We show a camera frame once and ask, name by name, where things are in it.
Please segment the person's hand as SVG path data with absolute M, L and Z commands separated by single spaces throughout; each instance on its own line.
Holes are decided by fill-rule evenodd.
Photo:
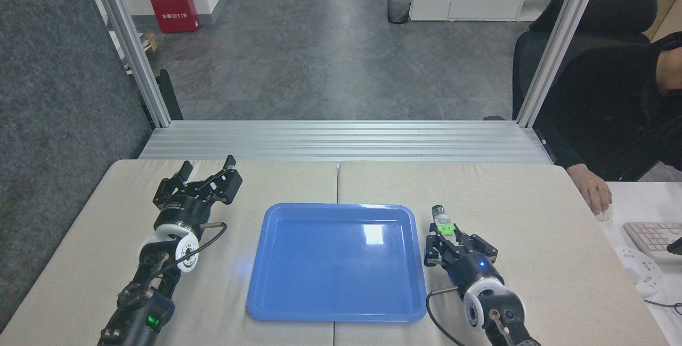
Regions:
M 611 189 L 604 179 L 593 173 L 585 164 L 569 166 L 566 172 L 595 215 L 605 213 L 611 207 Z

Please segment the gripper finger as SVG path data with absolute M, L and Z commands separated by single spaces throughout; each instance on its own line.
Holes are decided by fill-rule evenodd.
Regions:
M 223 168 L 202 181 L 190 182 L 186 185 L 186 195 L 204 203 L 231 204 L 242 184 L 234 156 L 228 156 Z
M 426 236 L 424 266 L 441 265 L 444 268 L 458 261 L 458 249 L 450 239 L 432 232 Z
M 194 167 L 189 161 L 184 161 L 180 170 L 171 178 L 164 178 L 153 198 L 154 203 L 166 203 L 176 191 L 182 191 Z
M 456 254 L 463 255 L 476 253 L 485 256 L 491 263 L 495 263 L 498 256 L 497 248 L 485 241 L 479 235 L 456 232 L 455 239 L 457 241 Z

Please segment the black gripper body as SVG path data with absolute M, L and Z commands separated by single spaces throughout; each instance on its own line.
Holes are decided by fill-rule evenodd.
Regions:
M 494 278 L 504 285 L 504 278 L 494 267 L 494 261 L 477 252 L 470 252 L 451 263 L 451 282 L 463 296 L 468 288 L 480 278 Z
M 198 227 L 208 222 L 212 207 L 209 201 L 180 193 L 168 198 L 155 197 L 154 204 L 160 210 L 154 229 L 162 224 L 175 224 L 192 230 L 202 230 Z

